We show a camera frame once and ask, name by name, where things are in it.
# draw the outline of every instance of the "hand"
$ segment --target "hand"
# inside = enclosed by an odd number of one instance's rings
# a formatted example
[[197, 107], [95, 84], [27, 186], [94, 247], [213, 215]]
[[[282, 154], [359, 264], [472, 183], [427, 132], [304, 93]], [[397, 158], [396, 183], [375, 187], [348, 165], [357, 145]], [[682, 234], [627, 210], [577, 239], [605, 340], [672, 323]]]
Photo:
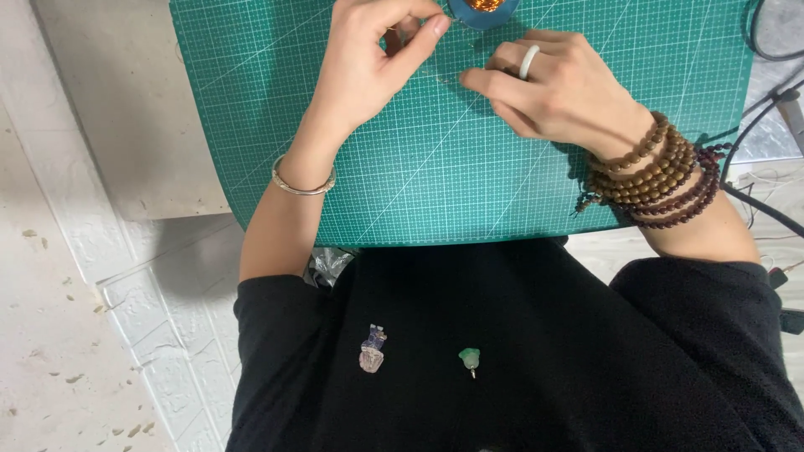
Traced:
[[[338, 0], [308, 109], [345, 138], [430, 57], [450, 20], [432, 0]], [[427, 18], [423, 26], [419, 19]], [[387, 50], [379, 46], [386, 35]]]
[[[528, 80], [520, 80], [519, 66], [532, 45], [541, 50]], [[577, 144], [603, 159], [627, 154], [654, 126], [648, 109], [578, 33], [530, 30], [524, 39], [500, 44], [485, 69], [464, 71], [461, 83], [488, 97], [520, 137]]]

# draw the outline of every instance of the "silver bangle bracelet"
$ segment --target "silver bangle bracelet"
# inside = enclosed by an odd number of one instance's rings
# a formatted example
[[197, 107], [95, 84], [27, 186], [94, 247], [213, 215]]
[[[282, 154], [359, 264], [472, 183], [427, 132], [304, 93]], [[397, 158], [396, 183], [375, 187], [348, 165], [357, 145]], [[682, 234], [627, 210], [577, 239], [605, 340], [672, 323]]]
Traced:
[[326, 180], [324, 185], [321, 185], [319, 188], [314, 190], [296, 190], [295, 188], [291, 187], [281, 177], [279, 177], [279, 173], [277, 172], [277, 168], [279, 168], [279, 162], [282, 161], [282, 158], [285, 157], [284, 154], [280, 155], [273, 162], [273, 168], [271, 168], [271, 180], [279, 186], [284, 191], [288, 191], [293, 193], [294, 195], [304, 195], [304, 196], [312, 196], [312, 195], [321, 195], [322, 193], [327, 193], [332, 187], [335, 186], [335, 167], [332, 167], [332, 171], [330, 172], [330, 178]]

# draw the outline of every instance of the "pendant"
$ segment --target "pendant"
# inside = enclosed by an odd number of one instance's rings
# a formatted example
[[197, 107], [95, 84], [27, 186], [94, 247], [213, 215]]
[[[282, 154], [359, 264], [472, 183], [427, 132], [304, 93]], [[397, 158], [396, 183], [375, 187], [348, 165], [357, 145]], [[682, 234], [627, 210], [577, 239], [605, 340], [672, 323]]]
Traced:
[[474, 380], [474, 369], [480, 366], [480, 350], [477, 348], [464, 348], [457, 354], [457, 357], [463, 360], [464, 367], [469, 369], [472, 374], [472, 380]]
[[360, 357], [358, 361], [360, 362], [361, 369], [368, 373], [377, 372], [379, 366], [381, 366], [385, 360], [385, 355], [380, 351], [380, 348], [383, 347], [383, 343], [385, 343], [385, 339], [388, 339], [388, 336], [383, 333], [383, 328], [372, 323], [369, 327], [368, 339], [360, 344]]

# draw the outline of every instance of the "fingernail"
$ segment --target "fingernail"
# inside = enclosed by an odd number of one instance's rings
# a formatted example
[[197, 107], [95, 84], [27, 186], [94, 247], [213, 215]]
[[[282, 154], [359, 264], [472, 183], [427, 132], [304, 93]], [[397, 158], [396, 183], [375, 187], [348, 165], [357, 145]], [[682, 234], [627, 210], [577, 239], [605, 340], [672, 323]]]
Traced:
[[435, 23], [433, 24], [433, 33], [439, 38], [442, 37], [443, 34], [447, 32], [447, 28], [449, 28], [449, 24], [452, 22], [445, 15], [440, 15], [436, 18], [433, 18], [432, 20], [435, 21]]

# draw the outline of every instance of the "green cutting mat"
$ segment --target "green cutting mat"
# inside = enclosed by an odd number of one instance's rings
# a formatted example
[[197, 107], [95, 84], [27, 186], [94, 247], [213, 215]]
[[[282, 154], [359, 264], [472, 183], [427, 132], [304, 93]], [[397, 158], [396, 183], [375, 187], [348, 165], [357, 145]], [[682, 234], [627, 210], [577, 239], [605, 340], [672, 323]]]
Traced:
[[[221, 185], [244, 227], [313, 95], [331, 0], [172, 0], [178, 42]], [[740, 122], [752, 55], [745, 0], [522, 0], [479, 33], [454, 23], [435, 53], [335, 162], [317, 244], [385, 246], [616, 228], [570, 213], [580, 149], [517, 138], [457, 74], [527, 28], [580, 31], [634, 97], [690, 139]]]

